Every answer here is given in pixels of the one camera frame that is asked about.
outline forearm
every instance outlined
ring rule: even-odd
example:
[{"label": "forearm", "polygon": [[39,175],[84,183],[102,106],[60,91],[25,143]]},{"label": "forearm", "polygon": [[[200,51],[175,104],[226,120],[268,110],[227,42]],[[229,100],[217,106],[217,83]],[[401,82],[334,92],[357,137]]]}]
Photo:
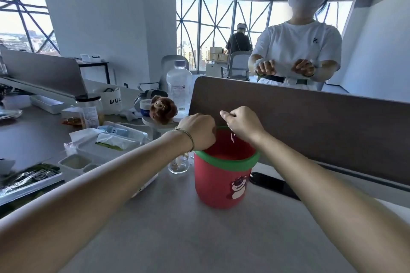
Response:
[{"label": "forearm", "polygon": [[402,219],[269,134],[255,146],[358,272],[408,272],[410,229]]},{"label": "forearm", "polygon": [[249,60],[248,60],[248,68],[249,68],[249,73],[251,74],[251,75],[254,75],[255,74],[255,68],[254,68],[254,64],[256,63],[256,61],[258,60],[258,59],[260,59],[260,58],[263,58],[263,56],[261,56],[261,55],[259,55],[259,54],[252,54],[250,57],[249,57]]},{"label": "forearm", "polygon": [[57,272],[140,187],[191,148],[186,134],[168,132],[4,217],[2,272]]},{"label": "forearm", "polygon": [[337,67],[338,64],[334,61],[324,61],[320,68],[316,68],[315,74],[310,79],[316,82],[329,80],[335,74]]}]

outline brown partition panel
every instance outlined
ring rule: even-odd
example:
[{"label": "brown partition panel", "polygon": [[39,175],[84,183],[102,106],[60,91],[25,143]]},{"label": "brown partition panel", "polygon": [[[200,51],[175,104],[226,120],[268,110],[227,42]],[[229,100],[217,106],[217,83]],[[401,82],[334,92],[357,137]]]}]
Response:
[{"label": "brown partition panel", "polygon": [[410,104],[199,77],[189,113],[224,125],[219,111],[240,106],[313,160],[410,185]]}]

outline green rim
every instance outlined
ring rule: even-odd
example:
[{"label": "green rim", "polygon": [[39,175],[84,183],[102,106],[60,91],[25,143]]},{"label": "green rim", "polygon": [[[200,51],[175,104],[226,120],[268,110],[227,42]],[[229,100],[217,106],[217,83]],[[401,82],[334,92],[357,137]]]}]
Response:
[{"label": "green rim", "polygon": [[[228,126],[219,126],[218,128],[228,128]],[[259,161],[259,156],[260,156],[259,152],[255,152],[253,156],[247,159],[231,161],[231,160],[218,159],[216,157],[213,157],[207,154],[206,152],[199,151],[199,150],[195,150],[194,153],[197,156],[199,156],[202,160],[204,160],[205,162],[215,167],[219,167],[221,169],[224,169],[227,171],[233,171],[233,172],[242,172],[242,171],[247,171],[251,169]]]}]

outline waist belt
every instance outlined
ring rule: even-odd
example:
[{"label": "waist belt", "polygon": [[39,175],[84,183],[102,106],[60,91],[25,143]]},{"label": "waist belt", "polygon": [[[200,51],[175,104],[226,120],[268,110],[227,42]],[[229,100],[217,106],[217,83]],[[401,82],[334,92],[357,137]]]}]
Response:
[{"label": "waist belt", "polygon": [[[273,75],[266,75],[263,77],[264,79],[284,83],[284,80],[286,79],[285,77],[279,77],[279,76],[273,76]],[[297,79],[296,84],[304,84],[307,85],[308,80],[307,79]]]}]

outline red bucket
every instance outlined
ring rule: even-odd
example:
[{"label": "red bucket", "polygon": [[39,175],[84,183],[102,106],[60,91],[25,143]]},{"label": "red bucket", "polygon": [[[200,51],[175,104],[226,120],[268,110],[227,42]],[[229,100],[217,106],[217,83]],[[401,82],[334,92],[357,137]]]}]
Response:
[{"label": "red bucket", "polygon": [[228,127],[217,129],[216,142],[195,151],[195,189],[199,198],[214,208],[230,208],[245,195],[246,182],[259,153],[233,136]]}]

